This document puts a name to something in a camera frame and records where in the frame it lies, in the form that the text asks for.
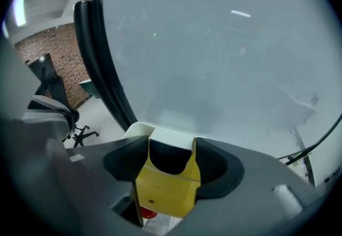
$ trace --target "chair base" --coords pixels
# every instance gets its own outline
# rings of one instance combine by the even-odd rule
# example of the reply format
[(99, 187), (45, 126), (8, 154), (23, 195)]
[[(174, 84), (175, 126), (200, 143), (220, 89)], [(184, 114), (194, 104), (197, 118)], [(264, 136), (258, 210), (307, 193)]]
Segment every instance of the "chair base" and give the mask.
[(77, 127), (75, 127), (75, 129), (81, 130), (81, 133), (80, 133), (79, 135), (74, 134), (74, 136), (73, 136), (73, 139), (75, 140), (74, 148), (76, 148), (76, 147), (78, 146), (78, 144), (80, 144), (81, 146), (84, 146), (83, 140), (84, 140), (85, 138), (87, 138), (87, 137), (89, 137), (89, 136), (92, 136), (92, 135), (96, 135), (96, 136), (99, 136), (99, 135), (100, 135), (100, 134), (99, 134), (98, 132), (96, 132), (96, 131), (92, 131), (92, 132), (90, 132), (90, 133), (84, 134), (84, 131), (85, 131), (86, 129), (90, 129), (90, 127), (88, 127), (87, 125), (85, 125), (85, 126), (83, 127), (83, 129), (80, 129), (80, 128), (77, 128)]

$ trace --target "brick wall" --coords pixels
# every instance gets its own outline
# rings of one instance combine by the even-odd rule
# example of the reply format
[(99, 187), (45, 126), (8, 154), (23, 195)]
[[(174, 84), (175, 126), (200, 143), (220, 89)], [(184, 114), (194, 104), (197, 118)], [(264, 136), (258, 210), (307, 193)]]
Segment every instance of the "brick wall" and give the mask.
[(88, 93), (78, 83), (89, 78), (77, 44), (74, 24), (41, 31), (14, 46), (23, 62), (28, 64), (50, 53), (56, 72), (64, 80), (69, 104), (77, 106)]

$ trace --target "office chair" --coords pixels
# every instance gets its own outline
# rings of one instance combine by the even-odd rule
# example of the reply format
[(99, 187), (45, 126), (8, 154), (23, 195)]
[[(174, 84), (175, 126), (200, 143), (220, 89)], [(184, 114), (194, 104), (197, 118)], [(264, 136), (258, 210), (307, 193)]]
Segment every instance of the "office chair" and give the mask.
[[(83, 140), (89, 136), (99, 133), (92, 131), (84, 134), (86, 129), (90, 129), (85, 125), (82, 129), (76, 126), (76, 121), (79, 119), (79, 112), (66, 107), (61, 102), (45, 96), (35, 95), (31, 100), (28, 110), (25, 113), (23, 120), (26, 123), (41, 123), (44, 131), (54, 136), (59, 141), (64, 141), (66, 138), (75, 140), (74, 147), (78, 144), (84, 146)], [(80, 134), (75, 134), (71, 137), (74, 130), (81, 131)]]

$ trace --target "floor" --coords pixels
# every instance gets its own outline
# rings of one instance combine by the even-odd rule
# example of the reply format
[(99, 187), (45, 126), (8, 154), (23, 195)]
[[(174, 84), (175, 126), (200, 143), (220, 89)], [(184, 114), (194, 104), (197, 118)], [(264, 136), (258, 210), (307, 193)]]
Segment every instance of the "floor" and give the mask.
[[(83, 128), (84, 125), (87, 125), (90, 129), (85, 130), (85, 133), (97, 131), (100, 134), (99, 137), (92, 135), (84, 139), (83, 144), (85, 146), (114, 141), (123, 137), (124, 131), (109, 113), (101, 99), (91, 97), (77, 110), (80, 112), (77, 127)], [(64, 146), (66, 148), (72, 148), (74, 143), (75, 141), (73, 139), (67, 139), (64, 142)]]

